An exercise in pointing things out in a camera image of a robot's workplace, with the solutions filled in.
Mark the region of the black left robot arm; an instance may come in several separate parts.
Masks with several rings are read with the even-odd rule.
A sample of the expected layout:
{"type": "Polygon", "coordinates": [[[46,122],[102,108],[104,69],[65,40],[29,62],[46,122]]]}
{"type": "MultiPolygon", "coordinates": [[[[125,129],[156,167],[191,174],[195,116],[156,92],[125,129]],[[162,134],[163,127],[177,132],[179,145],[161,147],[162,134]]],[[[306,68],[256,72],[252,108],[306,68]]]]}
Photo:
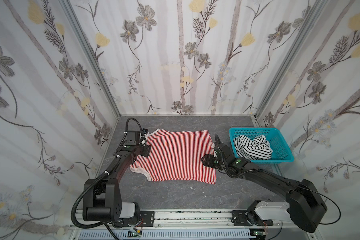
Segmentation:
{"type": "Polygon", "coordinates": [[[96,179],[84,185],[82,216],[86,222],[117,223],[128,219],[140,221],[137,203],[123,202],[120,181],[126,170],[138,157],[148,157],[150,145],[123,145],[114,153],[114,160],[96,179]]]}

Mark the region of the red white striped tank top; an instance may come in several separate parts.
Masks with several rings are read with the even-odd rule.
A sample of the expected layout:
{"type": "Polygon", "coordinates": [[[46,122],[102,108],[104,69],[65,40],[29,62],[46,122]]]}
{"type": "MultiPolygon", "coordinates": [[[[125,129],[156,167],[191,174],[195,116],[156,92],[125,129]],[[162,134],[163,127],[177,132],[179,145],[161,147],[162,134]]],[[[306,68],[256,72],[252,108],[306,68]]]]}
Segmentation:
{"type": "Polygon", "coordinates": [[[206,154],[213,155],[209,131],[170,132],[157,129],[147,136],[152,146],[148,157],[138,156],[130,165],[134,173],[144,175],[149,182],[198,181],[214,185],[216,170],[205,167],[201,161],[206,154]]]}

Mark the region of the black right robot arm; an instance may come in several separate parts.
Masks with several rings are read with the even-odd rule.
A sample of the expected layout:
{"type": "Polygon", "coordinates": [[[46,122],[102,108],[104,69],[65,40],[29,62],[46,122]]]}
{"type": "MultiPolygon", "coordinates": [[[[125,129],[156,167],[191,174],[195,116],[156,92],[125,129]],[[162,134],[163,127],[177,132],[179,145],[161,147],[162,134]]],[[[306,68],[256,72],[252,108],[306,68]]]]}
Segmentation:
{"type": "Polygon", "coordinates": [[[245,222],[258,225],[268,220],[292,222],[301,230],[313,233],[328,208],[315,185],[281,177],[250,160],[237,158],[232,149],[215,136],[213,154],[201,158],[205,167],[223,171],[232,179],[243,179],[260,185],[283,198],[282,202],[255,200],[246,210],[245,222]]]}

